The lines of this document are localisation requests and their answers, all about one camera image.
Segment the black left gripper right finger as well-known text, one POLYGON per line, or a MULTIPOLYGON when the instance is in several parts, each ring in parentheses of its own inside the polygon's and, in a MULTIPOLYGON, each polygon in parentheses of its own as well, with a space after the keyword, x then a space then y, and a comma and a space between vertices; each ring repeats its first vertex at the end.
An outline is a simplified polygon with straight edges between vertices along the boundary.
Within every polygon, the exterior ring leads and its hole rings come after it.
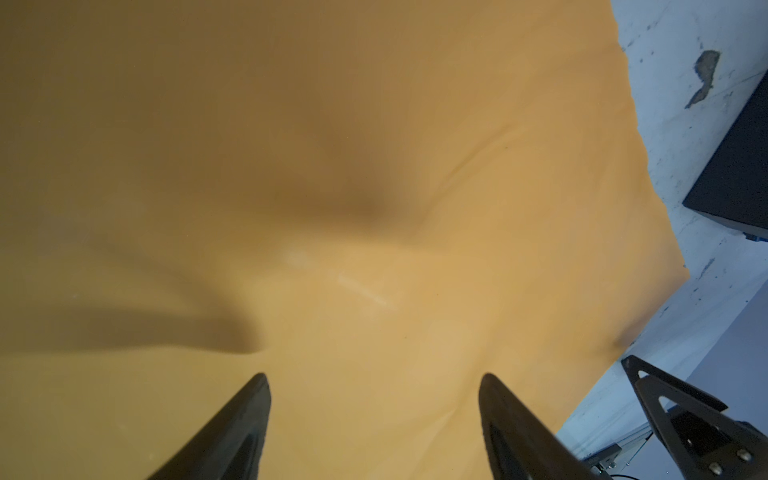
POLYGON ((495 480, 608 479, 578 460, 494 374, 478 392, 485 450, 495 480))

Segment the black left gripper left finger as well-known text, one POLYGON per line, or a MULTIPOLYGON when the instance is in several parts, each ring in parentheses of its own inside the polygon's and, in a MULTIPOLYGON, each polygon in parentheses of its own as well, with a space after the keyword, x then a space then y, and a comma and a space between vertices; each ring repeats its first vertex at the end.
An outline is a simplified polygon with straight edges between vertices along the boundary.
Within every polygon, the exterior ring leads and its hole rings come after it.
POLYGON ((267 376, 254 375, 152 479, 256 479, 271 409, 267 376))

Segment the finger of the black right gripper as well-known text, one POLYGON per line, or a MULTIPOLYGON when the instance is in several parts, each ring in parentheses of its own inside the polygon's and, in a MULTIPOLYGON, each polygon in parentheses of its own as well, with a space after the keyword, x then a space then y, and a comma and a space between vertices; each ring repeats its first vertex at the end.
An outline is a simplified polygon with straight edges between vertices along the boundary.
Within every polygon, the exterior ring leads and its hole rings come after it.
POLYGON ((765 479, 767 436, 727 405, 637 356, 621 360, 648 423, 685 479, 765 479))

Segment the dark navy gift box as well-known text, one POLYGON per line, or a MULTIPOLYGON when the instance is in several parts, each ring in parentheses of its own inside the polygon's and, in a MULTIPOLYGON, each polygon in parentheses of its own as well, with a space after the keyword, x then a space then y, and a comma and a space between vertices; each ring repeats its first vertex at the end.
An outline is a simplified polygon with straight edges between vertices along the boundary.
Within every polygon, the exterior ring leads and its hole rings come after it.
POLYGON ((767 79, 762 78, 682 205, 752 241, 765 241, 767 168, 767 79))

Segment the orange wrapping paper sheet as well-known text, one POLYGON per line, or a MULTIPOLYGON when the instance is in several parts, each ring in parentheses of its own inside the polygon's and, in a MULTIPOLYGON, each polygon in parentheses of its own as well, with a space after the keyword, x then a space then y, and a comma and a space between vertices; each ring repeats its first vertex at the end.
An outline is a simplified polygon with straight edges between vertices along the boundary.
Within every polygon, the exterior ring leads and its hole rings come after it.
POLYGON ((607 1, 5 1, 1 475, 486 479, 689 278, 607 1))

